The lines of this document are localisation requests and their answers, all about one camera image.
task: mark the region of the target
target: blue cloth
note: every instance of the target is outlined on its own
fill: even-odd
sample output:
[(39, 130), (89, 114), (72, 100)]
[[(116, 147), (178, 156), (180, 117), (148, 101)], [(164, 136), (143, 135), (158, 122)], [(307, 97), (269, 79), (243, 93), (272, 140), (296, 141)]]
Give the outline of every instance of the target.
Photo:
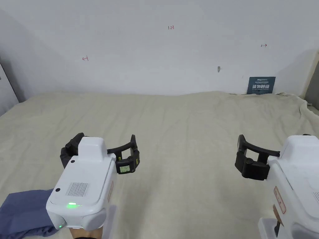
[(0, 207), (0, 239), (55, 234), (58, 230), (45, 208), (52, 190), (10, 193)]

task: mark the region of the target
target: speaker grille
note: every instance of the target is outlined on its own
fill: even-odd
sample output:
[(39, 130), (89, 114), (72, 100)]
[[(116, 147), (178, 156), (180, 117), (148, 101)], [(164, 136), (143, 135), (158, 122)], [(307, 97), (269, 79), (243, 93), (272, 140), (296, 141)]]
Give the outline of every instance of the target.
[(71, 197), (85, 197), (89, 187), (89, 183), (70, 183), (65, 195)]
[(317, 199), (317, 202), (319, 203), (319, 192), (312, 192), (315, 198)]

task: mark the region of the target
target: white plastic housing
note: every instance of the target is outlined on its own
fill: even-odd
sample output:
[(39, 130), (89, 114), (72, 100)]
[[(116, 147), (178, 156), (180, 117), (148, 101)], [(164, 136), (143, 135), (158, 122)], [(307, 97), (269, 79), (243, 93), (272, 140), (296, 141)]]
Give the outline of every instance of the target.
[(103, 226), (116, 176), (115, 155), (107, 154), (104, 140), (83, 137), (78, 156), (68, 162), (47, 201), (54, 227), (90, 231)]
[(290, 136), (268, 164), (266, 181), (288, 238), (319, 238), (319, 139)]

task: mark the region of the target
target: beige bedsheet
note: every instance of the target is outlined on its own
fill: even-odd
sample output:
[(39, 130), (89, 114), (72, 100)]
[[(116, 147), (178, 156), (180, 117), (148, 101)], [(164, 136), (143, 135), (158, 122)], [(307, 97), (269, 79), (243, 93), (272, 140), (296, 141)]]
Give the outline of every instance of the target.
[[(273, 216), (272, 204), (264, 182), (234, 167), (238, 135), (280, 150), (289, 135), (319, 137), (319, 116), (285, 94), (33, 97), (0, 117), (0, 203), (12, 192), (53, 188), (60, 149), (79, 132), (109, 148), (136, 135), (141, 164), (118, 177), (114, 238), (259, 238), (258, 219)], [(51, 238), (71, 234), (63, 228)]]

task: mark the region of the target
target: blue sign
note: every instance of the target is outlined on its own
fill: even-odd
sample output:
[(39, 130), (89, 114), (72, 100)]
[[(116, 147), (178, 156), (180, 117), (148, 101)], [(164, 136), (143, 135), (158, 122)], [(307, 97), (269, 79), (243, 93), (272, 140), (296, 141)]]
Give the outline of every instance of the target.
[(275, 76), (249, 77), (247, 95), (271, 94), (275, 84)]

